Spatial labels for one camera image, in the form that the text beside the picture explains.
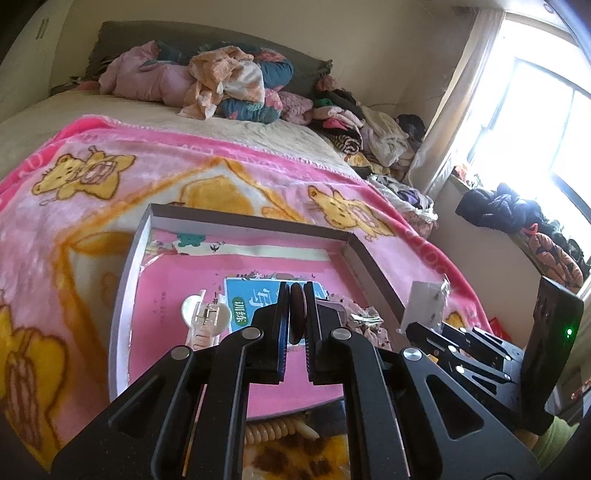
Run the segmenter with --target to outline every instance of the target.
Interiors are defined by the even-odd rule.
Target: orange pattern cloth
[[[187,92],[181,115],[205,120],[219,103],[230,96],[253,103],[265,103],[262,71],[252,55],[234,46],[194,56],[189,73],[197,80]]]

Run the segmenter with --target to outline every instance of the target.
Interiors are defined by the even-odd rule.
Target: metal pivot screw
[[[332,336],[336,340],[349,340],[351,338],[351,332],[346,328],[337,328],[332,331]]]
[[[170,356],[175,360],[185,360],[189,356],[190,352],[191,350],[189,350],[189,347],[179,345],[172,349]]]
[[[261,336],[261,331],[256,327],[246,327],[242,331],[242,336],[247,340],[254,340]]]
[[[421,351],[418,348],[415,348],[413,346],[409,347],[409,348],[405,348],[404,351],[402,352],[402,354],[404,355],[405,359],[410,360],[411,362],[416,362],[416,361],[420,360],[421,357],[423,356]]]

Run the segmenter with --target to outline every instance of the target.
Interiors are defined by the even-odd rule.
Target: green label
[[[248,315],[246,315],[246,304],[242,297],[234,297],[232,300],[232,312],[234,313],[234,322],[240,327],[248,324]]]

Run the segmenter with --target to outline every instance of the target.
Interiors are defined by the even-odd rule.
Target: pink jacket
[[[99,78],[100,92],[182,108],[195,78],[182,65],[154,63],[142,67],[146,60],[155,60],[158,52],[156,42],[151,41],[117,57]]]

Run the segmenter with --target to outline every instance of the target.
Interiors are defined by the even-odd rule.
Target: round brown object
[[[306,329],[306,298],[304,289],[299,283],[290,287],[290,343],[297,345],[304,336]]]

